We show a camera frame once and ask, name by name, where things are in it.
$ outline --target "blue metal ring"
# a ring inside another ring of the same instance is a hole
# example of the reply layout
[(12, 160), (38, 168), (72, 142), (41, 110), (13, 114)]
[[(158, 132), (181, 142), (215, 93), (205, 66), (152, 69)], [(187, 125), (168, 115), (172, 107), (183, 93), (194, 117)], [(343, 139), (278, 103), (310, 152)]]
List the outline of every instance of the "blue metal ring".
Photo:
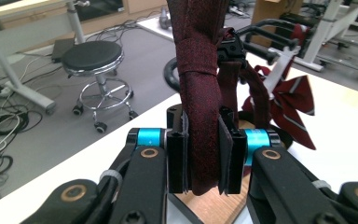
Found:
[(159, 147), (160, 136), (160, 128), (139, 129), (137, 146)]
[(264, 129), (245, 129), (245, 134), (248, 141), (248, 155), (246, 157), (245, 165), (252, 165), (253, 154), (256, 149), (260, 147), (269, 147), (269, 135)]

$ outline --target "red tie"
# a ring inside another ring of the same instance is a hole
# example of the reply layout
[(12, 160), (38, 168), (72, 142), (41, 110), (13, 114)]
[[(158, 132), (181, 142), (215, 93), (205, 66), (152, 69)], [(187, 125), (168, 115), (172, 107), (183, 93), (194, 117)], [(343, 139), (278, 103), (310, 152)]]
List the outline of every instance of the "red tie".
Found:
[[(263, 71), (266, 76), (269, 74), (267, 67), (257, 66), (255, 70)], [(281, 129), (292, 135), (299, 144), (315, 149), (315, 145), (297, 113), (298, 110), (308, 115), (314, 115), (313, 96), (308, 78), (303, 76), (287, 81), (281, 80), (272, 94), (274, 99), (269, 102), (272, 119)], [(242, 110), (253, 113), (250, 97), (245, 100)]]

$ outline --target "white table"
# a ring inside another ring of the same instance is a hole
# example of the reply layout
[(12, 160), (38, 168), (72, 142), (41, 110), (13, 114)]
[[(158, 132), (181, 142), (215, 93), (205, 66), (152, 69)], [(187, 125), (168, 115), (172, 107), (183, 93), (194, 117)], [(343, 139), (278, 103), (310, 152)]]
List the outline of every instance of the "white table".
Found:
[[(254, 56), (249, 56), (248, 59), (253, 65), (264, 63)], [(289, 77), (301, 75), (305, 74), (293, 69)], [(328, 181), (333, 191), (337, 192), (343, 182), (358, 180), (358, 91), (318, 77), (309, 76), (309, 79), (316, 116), (301, 117), (317, 150), (312, 151), (294, 143), (290, 152), (319, 178)], [(247, 86), (239, 86), (239, 105), (247, 95)], [(8, 194), (0, 200), (0, 223), (21, 222), (30, 216), (53, 190), (65, 182), (78, 178), (98, 182), (100, 174), (124, 147), (131, 128), (165, 128), (166, 109), (178, 103), (180, 98), (175, 94)]]
[(9, 82), (6, 85), (14, 92), (44, 108), (48, 114), (53, 112), (55, 102), (22, 85), (8, 62), (7, 55), (72, 31), (75, 31), (77, 41), (83, 43), (84, 35), (73, 2), (73, 0), (22, 0), (0, 7), (0, 20), (28, 11), (55, 7), (59, 4), (66, 4), (68, 7), (67, 13), (0, 31), (0, 66), (9, 78)]

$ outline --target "table surface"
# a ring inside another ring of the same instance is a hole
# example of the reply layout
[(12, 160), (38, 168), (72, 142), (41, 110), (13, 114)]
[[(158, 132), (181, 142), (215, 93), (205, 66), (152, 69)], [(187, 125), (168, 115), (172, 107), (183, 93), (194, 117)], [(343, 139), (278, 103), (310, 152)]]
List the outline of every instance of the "table surface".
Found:
[[(255, 66), (265, 64), (261, 59), (249, 55)], [(306, 75), (292, 69), (288, 78)], [(308, 76), (315, 101), (315, 116), (301, 115), (317, 150), (309, 150), (294, 143), (289, 151), (300, 159), (320, 179), (339, 190), (343, 182), (358, 181), (358, 91), (350, 90), (319, 77)], [(247, 85), (238, 87), (239, 105), (248, 96)], [(75, 154), (73, 157), (48, 170), (23, 187), (0, 200), (0, 223), (19, 223), (30, 216), (59, 185), (78, 178), (99, 181), (100, 174), (109, 167), (124, 147), (131, 128), (165, 128), (166, 109), (180, 103), (178, 94), (168, 98), (125, 124), (106, 137)], [(201, 200), (197, 207), (211, 206)], [(214, 205), (217, 210), (228, 205)]]
[(37, 10), (55, 4), (69, 2), (71, 0), (21, 0), (0, 7), (0, 19), (23, 13), (28, 10)]

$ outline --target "stool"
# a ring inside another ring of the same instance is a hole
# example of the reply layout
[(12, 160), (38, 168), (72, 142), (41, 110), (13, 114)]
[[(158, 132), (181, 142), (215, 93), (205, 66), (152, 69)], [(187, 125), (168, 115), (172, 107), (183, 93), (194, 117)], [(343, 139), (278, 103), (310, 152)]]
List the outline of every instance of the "stool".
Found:
[(138, 116), (128, 102), (133, 96), (130, 85), (122, 79), (105, 76), (112, 71), (116, 74), (116, 69), (123, 59), (124, 52), (121, 46), (110, 41), (90, 41), (75, 45), (62, 55), (62, 67), (69, 77), (96, 78), (95, 82), (88, 84), (81, 91), (72, 111), (75, 115), (81, 115), (83, 107), (92, 110), (94, 127), (99, 133), (104, 133), (107, 126), (98, 121), (98, 111), (126, 105), (130, 110), (130, 119)]

